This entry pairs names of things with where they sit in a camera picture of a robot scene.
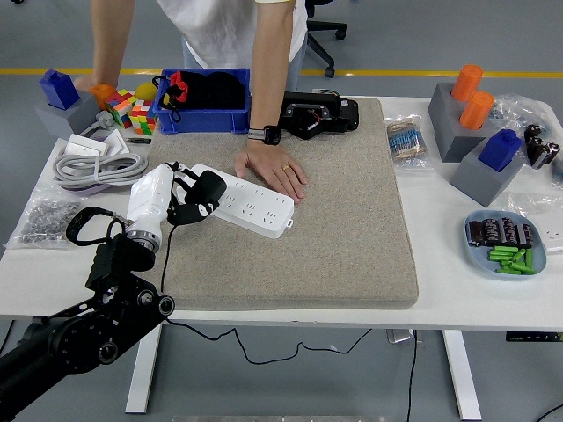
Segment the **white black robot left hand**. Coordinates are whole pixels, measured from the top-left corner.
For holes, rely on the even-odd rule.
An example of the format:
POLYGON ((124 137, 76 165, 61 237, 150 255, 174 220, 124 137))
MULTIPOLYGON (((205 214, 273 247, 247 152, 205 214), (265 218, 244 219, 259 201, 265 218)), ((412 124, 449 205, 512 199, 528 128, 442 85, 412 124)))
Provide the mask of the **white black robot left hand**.
POLYGON ((160 164, 131 188, 127 236, 152 243, 156 250, 162 243, 162 222, 181 226, 203 221, 219 207, 226 188, 213 171, 196 174, 179 162, 160 164))

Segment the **person's left hand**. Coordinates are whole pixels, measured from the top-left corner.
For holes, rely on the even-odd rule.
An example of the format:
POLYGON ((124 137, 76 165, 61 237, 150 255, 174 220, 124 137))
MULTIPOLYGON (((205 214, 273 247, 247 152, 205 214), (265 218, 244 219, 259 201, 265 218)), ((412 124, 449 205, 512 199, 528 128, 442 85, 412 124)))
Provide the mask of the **person's left hand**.
POLYGON ((299 163, 283 147, 266 145, 257 140, 248 141, 235 157, 234 170, 238 178, 244 178, 248 169, 274 191, 289 196, 295 203, 305 198, 304 187, 308 179, 299 163))

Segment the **person's right hand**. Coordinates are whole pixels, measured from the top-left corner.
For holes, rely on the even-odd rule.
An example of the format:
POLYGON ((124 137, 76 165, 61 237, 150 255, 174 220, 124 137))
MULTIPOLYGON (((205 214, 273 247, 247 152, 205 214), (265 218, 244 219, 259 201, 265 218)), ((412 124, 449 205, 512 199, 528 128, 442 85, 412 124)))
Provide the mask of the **person's right hand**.
POLYGON ((117 77, 102 77, 94 75, 79 76, 74 80, 75 87, 80 91, 89 91, 92 87, 99 84, 107 84, 114 88, 117 87, 119 79, 117 77))

